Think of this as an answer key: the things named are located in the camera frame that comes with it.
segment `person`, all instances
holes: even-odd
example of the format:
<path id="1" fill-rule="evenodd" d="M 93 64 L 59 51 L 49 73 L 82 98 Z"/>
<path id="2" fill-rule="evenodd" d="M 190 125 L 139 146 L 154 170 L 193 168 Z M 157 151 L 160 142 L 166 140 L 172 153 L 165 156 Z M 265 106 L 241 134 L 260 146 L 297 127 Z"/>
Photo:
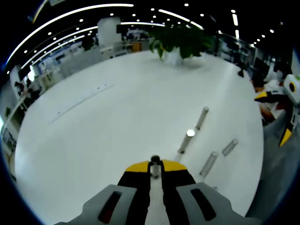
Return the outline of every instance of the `person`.
<path id="1" fill-rule="evenodd" d="M 267 76 L 264 78 L 264 82 L 270 82 L 271 80 L 281 81 L 283 78 L 283 71 L 287 70 L 287 64 L 279 62 L 274 66 L 273 71 L 270 71 Z"/>
<path id="2" fill-rule="evenodd" d="M 263 87 L 255 87 L 255 91 L 258 93 L 258 95 L 262 91 L 283 90 L 284 80 L 288 74 L 292 73 L 292 71 L 287 65 L 282 66 L 279 70 L 282 72 L 282 77 L 280 80 L 278 80 L 277 76 L 277 79 L 271 79 L 268 83 L 264 84 Z M 278 119 L 284 113 L 286 107 L 286 103 L 259 103 L 263 124 L 267 125 Z"/>
<path id="3" fill-rule="evenodd" d="M 24 92 L 24 85 L 16 81 L 15 87 L 17 89 L 18 95 L 20 96 L 22 94 L 22 92 Z"/>

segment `white wall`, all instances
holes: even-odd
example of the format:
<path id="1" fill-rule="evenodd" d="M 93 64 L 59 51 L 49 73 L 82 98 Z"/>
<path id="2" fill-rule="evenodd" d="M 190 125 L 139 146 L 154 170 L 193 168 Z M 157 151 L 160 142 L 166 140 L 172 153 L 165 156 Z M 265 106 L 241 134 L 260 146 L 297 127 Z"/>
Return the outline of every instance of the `white wall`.
<path id="1" fill-rule="evenodd" d="M 19 71 L 20 71 L 20 65 L 16 65 L 9 73 L 10 84 L 14 91 L 16 99 L 19 99 L 17 89 L 15 88 L 15 82 L 20 82 Z"/>
<path id="2" fill-rule="evenodd" d="M 298 58 L 296 51 L 292 52 L 292 73 L 300 76 L 300 58 Z"/>
<path id="3" fill-rule="evenodd" d="M 120 24 L 119 17 L 103 18 L 98 22 L 99 46 L 110 47 L 115 42 L 122 41 L 122 35 L 117 34 L 118 24 Z"/>
<path id="4" fill-rule="evenodd" d="M 255 49 L 255 58 L 259 58 L 260 60 L 263 60 L 263 51 L 259 48 Z"/>
<path id="5" fill-rule="evenodd" d="M 17 104 L 17 98 L 15 96 L 14 90 L 11 86 L 10 81 L 7 81 L 0 89 L 0 116 L 2 121 L 5 123 L 7 118 L 5 117 L 6 108 L 9 107 L 11 111 Z M 8 124 L 7 129 L 11 135 L 17 139 L 18 131 L 11 123 Z"/>

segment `black ceiling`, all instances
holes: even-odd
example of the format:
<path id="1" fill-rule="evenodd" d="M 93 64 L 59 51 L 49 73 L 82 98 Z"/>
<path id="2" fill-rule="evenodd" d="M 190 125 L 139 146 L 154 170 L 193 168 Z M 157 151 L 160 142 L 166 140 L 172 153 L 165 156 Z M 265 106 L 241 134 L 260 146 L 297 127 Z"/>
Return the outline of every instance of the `black ceiling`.
<path id="1" fill-rule="evenodd" d="M 294 30 L 296 30 L 297 25 L 295 20 L 297 14 L 294 9 L 296 7 L 293 5 L 268 5 L 265 2 L 262 2 L 262 4 L 240 2 L 240 5 L 236 5 L 236 3 L 220 4 L 217 1 L 202 2 L 193 0 L 177 0 L 174 2 L 166 0 L 65 0 L 55 6 L 46 3 L 35 23 L 32 24 L 29 18 L 34 17 L 41 3 L 41 0 L 11 1 L 7 2 L 5 7 L 2 7 L 1 21 L 4 22 L 2 47 L 4 49 L 1 51 L 1 76 L 6 75 L 6 72 L 11 70 L 14 65 L 23 65 L 34 55 L 34 50 L 39 51 L 52 43 L 53 37 L 62 38 L 76 32 L 77 27 L 82 30 L 96 26 L 101 18 L 109 17 L 110 13 L 119 16 L 123 22 L 135 22 L 139 19 L 141 22 L 153 20 L 155 23 L 162 23 L 166 22 L 167 18 L 170 18 L 172 23 L 183 22 L 181 19 L 158 12 L 158 9 L 164 9 L 202 25 L 204 29 L 215 26 L 215 29 L 231 36 L 235 36 L 235 30 L 238 28 L 240 39 L 251 44 L 259 38 L 261 41 L 258 42 L 257 47 L 273 54 L 291 51 Z M 64 17 L 43 28 L 26 41 L 5 65 L 17 45 L 44 23 L 75 9 L 106 3 L 134 4 L 134 7 L 96 8 Z M 233 24 L 231 9 L 236 10 L 238 27 Z M 215 24 L 212 22 L 211 16 L 216 20 Z"/>

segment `ceiling light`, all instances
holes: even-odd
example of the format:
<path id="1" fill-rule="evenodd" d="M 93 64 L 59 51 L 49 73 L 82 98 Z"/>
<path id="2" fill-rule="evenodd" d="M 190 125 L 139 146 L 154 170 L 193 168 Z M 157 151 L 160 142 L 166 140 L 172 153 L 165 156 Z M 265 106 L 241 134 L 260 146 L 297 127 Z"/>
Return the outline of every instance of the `ceiling light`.
<path id="1" fill-rule="evenodd" d="M 187 19 L 187 18 L 185 18 L 185 17 L 183 17 L 183 16 L 181 16 L 181 15 L 177 15 L 177 14 L 175 14 L 175 13 L 171 13 L 171 12 L 169 12 L 169 11 L 165 11 L 165 10 L 160 9 L 159 12 L 161 12 L 161 13 L 166 13 L 166 14 L 175 16 L 175 17 L 177 17 L 177 18 L 179 18 L 179 19 L 182 19 L 182 20 L 184 20 L 184 21 L 190 22 L 189 19 Z"/>
<path id="2" fill-rule="evenodd" d="M 129 25 L 129 24 L 132 24 L 131 26 L 133 26 L 133 24 L 140 24 L 140 25 L 154 25 L 154 26 L 165 27 L 165 25 L 159 24 L 159 23 L 150 23 L 150 22 L 121 22 L 121 25 Z"/>
<path id="3" fill-rule="evenodd" d="M 29 39 L 31 38 L 33 35 L 35 35 L 37 32 L 39 32 L 40 30 L 42 30 L 43 28 L 45 28 L 46 26 L 48 26 L 49 24 L 63 18 L 66 17 L 68 15 L 74 14 L 74 13 L 78 13 L 78 12 L 82 12 L 88 9 L 94 9 L 94 8 L 102 8 L 102 7 L 133 7 L 133 4 L 101 4 L 101 5 L 94 5 L 94 6 L 87 6 L 87 7 L 83 7 L 83 8 L 79 8 L 73 11 L 70 11 L 68 13 L 65 13 L 63 15 L 60 15 L 50 21 L 48 21 L 47 23 L 43 24 L 42 26 L 40 26 L 39 28 L 37 28 L 36 30 L 34 30 L 33 32 L 31 32 L 14 50 L 13 52 L 10 54 L 6 64 L 8 63 L 8 61 L 11 59 L 11 57 L 15 54 L 15 52 Z"/>
<path id="4" fill-rule="evenodd" d="M 80 30 L 80 31 L 76 31 L 76 32 L 74 32 L 74 33 L 72 33 L 72 34 L 69 34 L 69 35 L 67 35 L 67 36 L 64 36 L 64 37 L 62 37 L 62 38 L 60 38 L 60 39 L 58 39 L 57 41 L 54 41 L 53 43 L 51 43 L 51 44 L 49 44 L 48 46 L 46 46 L 45 48 L 43 48 L 42 50 L 40 50 L 37 54 L 35 54 L 34 56 L 32 56 L 22 67 L 21 67 L 21 69 L 23 69 L 31 60 L 33 60 L 36 56 L 38 56 L 41 52 L 43 52 L 45 49 L 47 49 L 47 48 L 49 48 L 50 46 L 52 46 L 52 45 L 54 45 L 54 44 L 56 44 L 56 43 L 58 43 L 58 42 L 60 42 L 60 41 L 62 41 L 62 40 L 64 40 L 64 39 L 66 39 L 66 38 L 69 38 L 69 37 L 71 37 L 71 36 L 73 36 L 74 34 L 78 34 L 78 33 L 82 33 L 82 32 L 85 32 L 85 31 L 88 31 L 88 30 L 93 30 L 93 29 L 97 29 L 98 28 L 98 26 L 94 26 L 94 27 L 89 27 L 89 28 L 86 28 L 86 29 L 83 29 L 83 30 Z"/>
<path id="5" fill-rule="evenodd" d="M 235 30 L 235 37 L 236 37 L 236 39 L 239 39 L 239 38 L 240 38 L 239 30 Z"/>
<path id="6" fill-rule="evenodd" d="M 48 51 L 48 52 L 45 51 L 45 52 L 44 52 L 44 55 L 42 55 L 40 58 L 38 58 L 37 60 L 35 60 L 34 63 L 33 63 L 33 65 L 36 64 L 38 61 L 40 61 L 42 58 L 44 58 L 47 54 L 49 54 L 49 53 L 55 51 L 56 49 L 58 49 L 58 48 L 60 48 L 60 47 L 63 47 L 64 45 L 66 45 L 66 44 L 68 44 L 68 43 L 71 43 L 72 41 L 75 41 L 75 40 L 80 39 L 80 38 L 83 38 L 83 37 L 84 37 L 84 35 L 79 36 L 79 37 L 77 37 L 77 38 L 74 38 L 74 39 L 71 39 L 71 40 L 69 40 L 69 41 L 66 41 L 66 42 L 63 43 L 62 45 L 57 46 L 57 47 L 51 49 L 51 50 Z"/>
<path id="7" fill-rule="evenodd" d="M 234 25 L 238 26 L 239 23 L 238 23 L 238 17 L 236 16 L 236 14 L 233 14 L 232 17 L 233 17 L 233 23 L 234 23 Z"/>
<path id="8" fill-rule="evenodd" d="M 199 24 L 197 24 L 197 23 L 195 23 L 193 21 L 191 21 L 191 24 L 193 24 L 194 26 L 196 26 L 196 27 L 198 27 L 198 28 L 200 28 L 200 29 L 203 30 L 203 26 L 201 26 L 201 25 L 199 25 Z"/>

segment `office desk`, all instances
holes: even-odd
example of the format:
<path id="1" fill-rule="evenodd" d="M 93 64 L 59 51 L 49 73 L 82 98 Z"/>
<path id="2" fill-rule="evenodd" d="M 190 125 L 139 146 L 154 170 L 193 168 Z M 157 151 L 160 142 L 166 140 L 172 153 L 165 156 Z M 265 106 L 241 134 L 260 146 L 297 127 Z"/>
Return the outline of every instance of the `office desk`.
<path id="1" fill-rule="evenodd" d="M 239 70 L 210 55 L 173 67 L 156 54 L 139 52 L 68 77 L 24 118 L 15 153 L 22 196 L 46 224 L 67 222 L 81 213 L 84 202 L 117 184 L 131 164 L 156 154 L 175 160 L 186 131 L 208 106 L 203 127 L 180 162 L 202 181 L 202 166 L 212 151 L 219 152 L 205 182 L 244 216 L 260 179 L 263 128 L 252 84 L 237 75 Z M 82 101 L 104 84 L 110 88 Z M 70 102 L 76 106 L 67 106 Z M 59 116 L 62 108 L 70 109 Z M 233 138 L 239 144 L 223 157 Z"/>

